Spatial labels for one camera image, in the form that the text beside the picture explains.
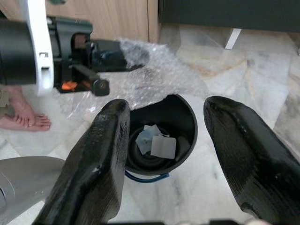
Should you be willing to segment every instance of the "black trash bin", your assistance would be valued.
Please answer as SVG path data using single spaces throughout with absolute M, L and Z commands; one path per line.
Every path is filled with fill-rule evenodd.
M 126 170 L 140 175 L 162 175 L 181 165 L 191 154 L 197 140 L 197 121 L 191 106 L 179 95 L 169 95 L 163 101 L 130 112 L 130 134 Z M 159 158 L 150 153 L 142 155 L 135 140 L 143 131 L 144 125 L 156 124 L 165 135 L 176 138 L 175 159 Z M 139 182 L 160 180 L 142 180 L 126 173 L 129 178 Z

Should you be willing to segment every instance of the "black furniture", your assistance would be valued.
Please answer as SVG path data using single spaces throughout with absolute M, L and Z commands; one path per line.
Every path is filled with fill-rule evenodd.
M 300 32 L 300 1 L 160 0 L 159 21 Z

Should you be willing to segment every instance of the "human foot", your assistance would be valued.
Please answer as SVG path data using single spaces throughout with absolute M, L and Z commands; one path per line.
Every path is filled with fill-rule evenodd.
M 49 130 L 50 125 L 51 123 L 48 117 L 43 114 L 35 115 L 35 124 L 31 127 L 24 127 L 22 124 L 14 121 L 14 118 L 6 115 L 0 119 L 0 128 L 8 130 L 23 130 L 31 132 L 47 131 Z
M 35 124 L 35 114 L 22 92 L 21 86 L 7 87 L 9 102 L 15 110 L 14 121 L 25 128 Z

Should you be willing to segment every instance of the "orange clip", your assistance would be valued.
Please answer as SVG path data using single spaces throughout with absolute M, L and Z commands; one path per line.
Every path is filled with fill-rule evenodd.
M 75 91 L 75 88 L 77 87 L 77 83 L 73 82 L 73 81 L 66 81 L 63 83 L 62 85 L 62 89 L 63 90 L 71 90 L 71 91 Z

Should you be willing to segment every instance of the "white plastic handle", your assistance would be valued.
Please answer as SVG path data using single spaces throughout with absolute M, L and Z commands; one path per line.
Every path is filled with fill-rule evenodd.
M 20 1 L 34 50 L 37 95 L 43 96 L 50 93 L 54 86 L 53 55 L 47 26 L 45 0 Z

